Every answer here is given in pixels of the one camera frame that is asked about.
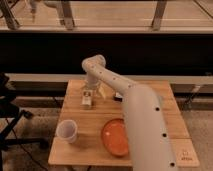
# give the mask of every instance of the black cable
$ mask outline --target black cable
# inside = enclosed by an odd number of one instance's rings
[[[189,96],[186,97],[186,100],[184,101],[183,103],[183,109],[191,109],[191,104],[192,104],[192,101],[194,100],[194,98],[198,95],[199,93],[198,92],[194,92],[194,93],[191,93]]]
[[[16,132],[14,131],[14,129],[12,129],[12,132],[13,132],[13,134],[14,134],[15,139],[17,140],[18,137],[17,137]],[[27,155],[30,157],[30,159],[31,159],[35,164],[37,164],[37,165],[38,165],[40,168],[42,168],[43,170],[48,171],[47,168],[45,168],[44,166],[42,166],[41,163],[39,163],[37,160],[35,160],[35,159],[33,158],[32,154],[31,154],[29,151],[27,151],[27,150],[22,146],[22,144],[19,143],[18,145],[21,147],[21,149],[22,149],[25,153],[27,153]]]
[[[55,98],[55,97],[52,97],[54,102],[56,103],[57,107],[61,108],[61,104],[59,103],[59,101]]]
[[[16,0],[11,6],[10,6],[10,10],[11,9],[13,9],[13,7],[14,6],[16,6],[16,4],[19,2],[19,0]]]
[[[213,19],[213,15],[197,0],[194,0],[194,2],[211,18]]]

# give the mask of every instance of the floor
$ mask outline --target floor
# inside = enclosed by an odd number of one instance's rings
[[[200,160],[199,168],[180,168],[180,171],[212,171],[213,170],[213,99],[196,98],[190,109],[183,107],[184,98],[177,98],[182,109],[182,115],[192,137],[195,150]],[[25,98],[19,97],[15,104],[34,113],[31,120],[24,117],[15,127],[18,137],[44,137],[50,145],[53,140],[62,98]],[[7,123],[0,120],[2,129]],[[50,169],[47,160],[50,148],[39,149],[38,145],[24,145],[24,147],[43,166]],[[18,146],[13,146],[8,152],[3,153],[4,171],[42,171],[26,153]],[[92,167],[91,171],[130,171],[131,168],[117,167]]]

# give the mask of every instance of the cable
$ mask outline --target cable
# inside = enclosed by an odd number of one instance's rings
[[[188,97],[186,97],[186,100],[183,103],[183,109],[191,109],[192,100],[195,98],[197,94],[198,93],[192,93]]]
[[[14,6],[16,6],[16,4],[19,2],[19,0],[16,0],[11,6],[10,6],[10,10],[11,9],[13,9],[13,7]]]
[[[194,0],[194,2],[211,18],[213,19],[213,15],[197,0]]]
[[[16,132],[14,131],[14,129],[12,129],[12,132],[13,132],[13,134],[14,134],[15,139],[17,140],[18,137],[17,137]],[[32,154],[31,154],[29,151],[27,151],[27,150],[22,146],[22,144],[19,143],[19,146],[21,147],[21,149],[22,149],[24,152],[27,153],[27,155],[30,157],[30,159],[31,159],[35,164],[37,164],[37,165],[38,165],[40,168],[42,168],[43,170],[48,171],[48,169],[47,169],[46,167],[42,166],[41,163],[39,163],[37,160],[35,160],[35,159],[33,158]]]

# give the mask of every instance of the small object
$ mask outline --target small object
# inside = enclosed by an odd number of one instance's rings
[[[115,96],[114,96],[114,100],[115,101],[122,101],[122,99],[123,99],[123,96],[120,94],[120,93],[118,93],[118,92],[116,92],[115,93]]]
[[[35,14],[37,11],[36,0],[25,0],[25,3],[32,15],[32,22],[35,22]]]
[[[82,105],[84,109],[92,108],[92,95],[93,90],[83,90]]]
[[[77,139],[78,126],[74,120],[63,120],[56,129],[56,135],[68,143],[73,143]]]
[[[105,148],[117,157],[129,153],[123,119],[113,119],[105,124],[101,132],[102,142]]]

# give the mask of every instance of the tripod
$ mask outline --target tripod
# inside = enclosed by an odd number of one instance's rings
[[[48,142],[43,138],[29,138],[29,139],[6,139],[8,134],[13,131],[13,127],[18,123],[19,119],[24,116],[25,118],[31,118],[32,113],[21,110],[19,107],[11,103],[15,99],[16,95],[9,91],[5,87],[5,84],[9,80],[4,74],[0,73],[0,96],[4,96],[3,99],[0,99],[0,118],[12,117],[11,122],[0,132],[0,171],[3,171],[3,159],[2,151],[7,151],[8,146],[11,145],[20,145],[20,144],[29,144],[29,143],[39,143],[40,148],[44,149],[48,147]]]

